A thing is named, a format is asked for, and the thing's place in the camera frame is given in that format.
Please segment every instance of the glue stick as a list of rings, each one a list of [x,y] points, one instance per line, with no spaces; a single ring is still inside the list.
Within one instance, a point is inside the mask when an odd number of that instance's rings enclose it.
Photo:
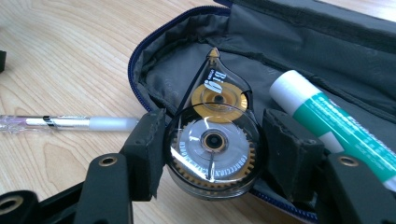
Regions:
[[[387,189],[396,191],[396,154],[296,71],[280,76],[271,97],[317,136],[331,153],[364,161]]]

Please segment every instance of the wood grain surface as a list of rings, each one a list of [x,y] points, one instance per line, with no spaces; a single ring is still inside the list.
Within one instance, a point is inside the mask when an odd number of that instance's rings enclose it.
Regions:
[[[396,21],[396,1],[326,0]],[[0,114],[137,117],[127,65],[147,35],[211,0],[2,0]],[[89,162],[118,152],[128,133],[0,133],[0,194],[29,189],[40,200],[84,180]],[[192,198],[167,170],[158,199],[134,203],[135,223],[299,223],[247,194],[225,202]]]

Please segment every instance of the green glue stick label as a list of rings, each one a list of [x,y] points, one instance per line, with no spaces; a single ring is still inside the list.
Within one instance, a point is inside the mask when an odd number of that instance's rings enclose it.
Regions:
[[[330,152],[344,150],[346,154],[366,162],[382,182],[396,176],[395,153],[323,92],[306,100],[293,117],[322,140]]]

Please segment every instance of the pencil case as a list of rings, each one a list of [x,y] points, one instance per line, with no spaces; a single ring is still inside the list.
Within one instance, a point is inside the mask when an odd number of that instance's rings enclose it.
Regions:
[[[395,23],[311,0],[217,2],[223,7],[182,13],[134,50],[128,77],[147,111],[166,108],[170,122],[216,47],[224,65],[250,86],[259,124],[266,109],[282,111],[270,96],[271,85],[296,70],[395,150]],[[249,192],[307,222],[318,221],[314,201],[290,202],[263,179]]]

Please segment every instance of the pen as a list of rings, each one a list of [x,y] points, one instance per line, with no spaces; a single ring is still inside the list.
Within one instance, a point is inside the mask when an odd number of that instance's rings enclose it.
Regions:
[[[0,133],[53,130],[131,132],[137,122],[136,118],[0,115]]]

